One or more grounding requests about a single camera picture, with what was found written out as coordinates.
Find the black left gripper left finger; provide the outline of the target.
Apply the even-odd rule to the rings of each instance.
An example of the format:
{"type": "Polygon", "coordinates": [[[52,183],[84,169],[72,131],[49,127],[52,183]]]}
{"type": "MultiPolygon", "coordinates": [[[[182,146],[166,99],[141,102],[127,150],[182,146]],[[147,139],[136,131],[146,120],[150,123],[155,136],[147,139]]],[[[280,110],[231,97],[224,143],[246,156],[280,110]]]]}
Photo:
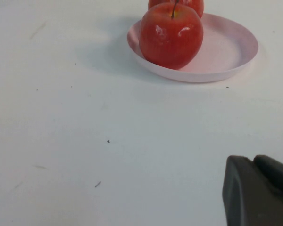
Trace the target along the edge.
{"type": "Polygon", "coordinates": [[[222,197],[229,226],[283,226],[283,197],[250,160],[227,158],[222,197]]]}

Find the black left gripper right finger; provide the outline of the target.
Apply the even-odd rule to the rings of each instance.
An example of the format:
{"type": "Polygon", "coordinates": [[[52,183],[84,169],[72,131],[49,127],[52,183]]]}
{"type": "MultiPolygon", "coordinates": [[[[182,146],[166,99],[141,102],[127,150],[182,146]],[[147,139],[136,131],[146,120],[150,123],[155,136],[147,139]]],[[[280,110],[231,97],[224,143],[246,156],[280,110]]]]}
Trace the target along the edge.
{"type": "Polygon", "coordinates": [[[253,163],[272,186],[273,192],[283,197],[283,163],[267,155],[257,155],[253,163]]]}

